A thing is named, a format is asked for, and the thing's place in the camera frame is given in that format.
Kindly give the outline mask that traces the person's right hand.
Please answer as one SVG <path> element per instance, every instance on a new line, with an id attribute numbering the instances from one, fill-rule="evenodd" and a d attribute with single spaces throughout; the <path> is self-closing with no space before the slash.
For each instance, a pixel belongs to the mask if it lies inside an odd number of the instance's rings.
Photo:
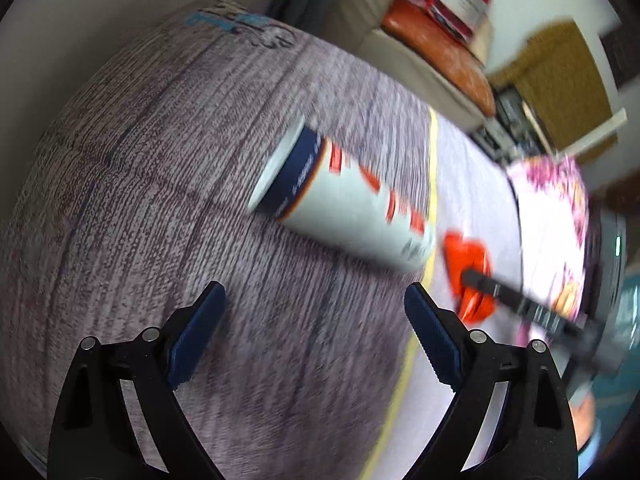
<path id="1" fill-rule="evenodd" d="M 596 399 L 592 392 L 588 393 L 581 404 L 571 403 L 576 446 L 580 451 L 591 439 L 597 427 Z"/>

